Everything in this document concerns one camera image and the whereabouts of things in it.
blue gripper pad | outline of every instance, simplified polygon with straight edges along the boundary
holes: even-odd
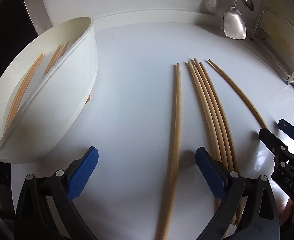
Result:
[[[68,180],[67,196],[70,201],[80,196],[97,163],[98,150],[91,146],[80,160],[73,161],[66,169]]]
[[[294,126],[292,126],[289,122],[284,119],[279,120],[278,128],[294,140]]]
[[[203,174],[210,190],[216,198],[222,201],[226,198],[227,177],[221,174],[217,168],[222,163],[214,161],[204,147],[200,147],[196,151],[196,163]]]

bowl rim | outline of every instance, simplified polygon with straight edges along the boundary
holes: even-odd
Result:
[[[68,22],[68,21],[73,21],[76,19],[81,19],[81,18],[88,18],[90,19],[90,23],[88,25],[88,27],[86,28],[86,30],[83,32],[83,34],[71,45],[71,47],[68,49],[68,51],[57,61],[57,63],[53,66],[53,68],[44,76],[44,78],[41,80],[41,83],[38,85],[38,87],[28,96],[28,98],[25,100],[25,102],[22,104],[22,106],[20,107],[20,109],[18,110],[15,118],[12,120],[11,124],[9,125],[8,129],[3,133],[1,139],[0,139],[0,149],[2,148],[3,144],[5,143],[5,141],[7,140],[7,138],[9,137],[10,133],[12,132],[12,130],[14,129],[15,125],[17,124],[17,122],[19,121],[19,119],[21,118],[21,116],[23,115],[24,111],[26,110],[26,108],[29,106],[29,104],[31,103],[31,101],[34,99],[34,97],[40,92],[40,90],[43,88],[43,86],[46,84],[46,82],[52,77],[52,75],[55,73],[55,71],[61,66],[61,64],[68,58],[68,56],[79,46],[79,44],[90,34],[91,29],[94,27],[94,19],[92,17],[76,17],[70,20],[67,20],[65,22],[62,22],[59,25],[54,26],[53,28],[58,28],[60,25]]]

metal rack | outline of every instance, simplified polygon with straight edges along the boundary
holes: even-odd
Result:
[[[274,63],[273,65],[276,67],[275,70],[285,80],[286,85],[294,84],[294,60],[271,35],[266,33],[262,28],[258,27],[262,16],[266,11],[270,11],[274,15],[278,16],[294,30],[294,25],[292,25],[288,20],[270,8],[265,8],[259,14],[250,40],[254,41],[272,59],[272,62]]]

kitchen counter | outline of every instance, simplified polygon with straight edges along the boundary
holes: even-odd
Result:
[[[271,180],[273,155],[258,139],[252,113],[205,60],[219,65],[256,106],[269,129],[294,154],[294,141],[276,125],[294,125],[294,89],[268,66],[248,38],[183,23],[139,23],[96,32],[98,75],[85,105],[58,145],[35,163],[13,164],[13,200],[27,174],[51,176],[99,152],[96,169],[74,204],[98,239],[154,239],[164,188],[172,129],[174,66],[181,63],[183,121],[180,171],[168,239],[196,239],[214,214],[214,197],[195,164],[195,151],[212,153],[205,115],[186,62],[202,61],[212,78],[233,133],[240,173],[265,174],[278,205],[287,195]]]

wooden chopstick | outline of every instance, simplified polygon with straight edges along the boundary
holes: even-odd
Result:
[[[213,92],[213,90],[212,90],[212,88],[211,88],[211,86],[209,84],[209,81],[207,80],[207,77],[205,76],[205,73],[204,73],[204,71],[203,71],[203,69],[201,67],[202,63],[199,62],[196,58],[194,58],[194,60],[195,60],[198,72],[199,72],[199,74],[200,74],[200,76],[201,76],[201,78],[202,78],[202,80],[203,80],[203,82],[205,84],[205,87],[207,89],[207,92],[209,94],[210,101],[212,102],[214,111],[216,113],[218,125],[220,127],[221,134],[222,134],[222,137],[223,137],[223,146],[225,148],[225,151],[223,151],[223,152],[221,151],[220,155],[222,157],[222,160],[226,159],[227,165],[225,167],[228,169],[228,171],[233,171],[234,166],[233,166],[233,161],[232,161],[232,154],[231,154],[231,150],[230,150],[230,146],[229,146],[229,142],[228,142],[228,137],[227,137],[227,132],[226,132],[226,128],[225,128],[225,125],[224,125],[224,122],[223,122],[222,114],[220,112],[220,109],[219,109],[217,100],[215,98],[214,92]]]
[[[229,85],[236,91],[236,93],[242,98],[244,103],[250,109],[252,114],[255,116],[256,120],[260,124],[262,128],[267,129],[267,125],[264,122],[262,116],[259,114],[253,103],[248,99],[248,97],[244,94],[244,92],[236,85],[236,83],[231,80],[231,78],[219,67],[217,66],[212,60],[208,60],[208,63],[229,83]]]
[[[51,60],[50,60],[50,62],[48,64],[48,66],[47,66],[47,68],[46,68],[45,73],[44,73],[43,76],[45,76],[51,70],[51,68],[56,64],[56,62],[58,60],[58,57],[59,57],[59,55],[60,55],[60,53],[62,51],[62,48],[63,48],[62,46],[59,45],[58,48],[56,49],[56,51],[53,54],[53,56],[52,56],[52,58],[51,58]]]
[[[213,117],[210,113],[210,108],[208,105],[208,102],[206,100],[205,97],[205,93],[204,90],[200,84],[200,81],[197,77],[196,71],[193,67],[193,65],[191,64],[190,61],[187,62],[189,69],[192,73],[192,76],[194,78],[194,82],[198,91],[198,96],[201,100],[201,104],[203,105],[204,108],[204,112],[205,112],[205,116],[206,116],[206,120],[207,120],[207,124],[208,124],[208,128],[209,128],[209,134],[210,134],[210,138],[211,138],[211,142],[212,142],[212,146],[213,146],[213,151],[214,151],[214,158],[217,161],[222,161],[221,157],[220,157],[220,153],[219,153],[219,144],[218,144],[218,138],[217,138],[217,134],[216,134],[216,130],[215,130],[215,125],[214,125],[214,121],[213,121]]]
[[[233,137],[232,137],[232,132],[231,132],[231,129],[230,129],[230,126],[229,126],[229,123],[228,123],[228,120],[227,120],[227,117],[226,117],[226,113],[224,111],[224,108],[223,108],[223,105],[220,101],[220,98],[218,96],[218,93],[215,89],[215,86],[210,78],[210,76],[208,75],[207,71],[206,71],[206,68],[204,67],[203,64],[200,64],[206,78],[207,78],[207,81],[212,89],[212,92],[215,96],[215,99],[216,99],[216,102],[218,104],[218,107],[219,107],[219,111],[221,113],[221,116],[223,118],[223,122],[224,122],[224,126],[225,126],[225,131],[227,132],[227,137],[228,137],[228,143],[229,143],[229,148],[230,148],[230,152],[231,152],[231,157],[232,157],[232,163],[233,163],[233,167],[234,167],[234,171],[236,171],[237,173],[239,173],[239,166],[238,166],[238,161],[237,161],[237,157],[236,157],[236,152],[235,152],[235,146],[234,146],[234,140],[233,140]],[[235,218],[235,225],[238,225],[239,221],[240,221],[240,218],[242,216],[242,199],[239,203],[239,206],[236,210],[236,218]]]
[[[176,113],[175,113],[175,132],[174,132],[174,146],[173,158],[171,163],[170,177],[169,177],[169,198],[167,209],[165,211],[165,219],[161,228],[160,240],[167,240],[170,221],[173,213],[175,191],[177,185],[178,168],[179,168],[179,152],[181,141],[181,126],[182,126],[182,80],[180,73],[180,63],[176,66]]]
[[[60,60],[60,58],[65,54],[68,45],[69,45],[69,41],[68,41],[68,42],[65,44],[65,46],[63,47],[63,49],[62,49],[62,51],[61,51],[61,53],[60,53],[60,55],[59,55],[58,60]]]
[[[196,75],[197,75],[197,77],[199,79],[200,85],[201,85],[201,87],[202,87],[202,89],[204,91],[204,94],[205,94],[205,97],[206,97],[206,100],[207,100],[207,103],[208,103],[208,106],[209,106],[209,110],[210,110],[211,116],[212,116],[213,121],[214,121],[215,131],[216,131],[216,135],[217,135],[217,139],[218,139],[219,153],[220,153],[221,162],[223,163],[223,165],[225,167],[228,167],[223,135],[222,135],[222,131],[221,131],[221,128],[220,128],[220,125],[219,125],[217,114],[215,112],[213,102],[212,102],[212,100],[211,100],[211,98],[209,96],[209,93],[207,91],[205,83],[204,83],[203,79],[201,78],[201,76],[200,76],[200,74],[198,72],[198,69],[196,68],[195,65],[193,67],[194,67]]]
[[[19,109],[21,100],[27,90],[27,87],[28,87],[32,77],[34,76],[36,70],[38,69],[39,65],[41,64],[42,60],[45,58],[45,56],[46,56],[46,54],[43,54],[43,53],[40,54],[40,56],[36,59],[34,64],[30,67],[30,69],[27,72],[27,75],[23,79],[23,81],[17,91],[17,94],[15,95],[15,98],[13,99],[12,105],[10,107],[4,131],[6,131],[8,129],[12,120],[15,118],[17,111]]]

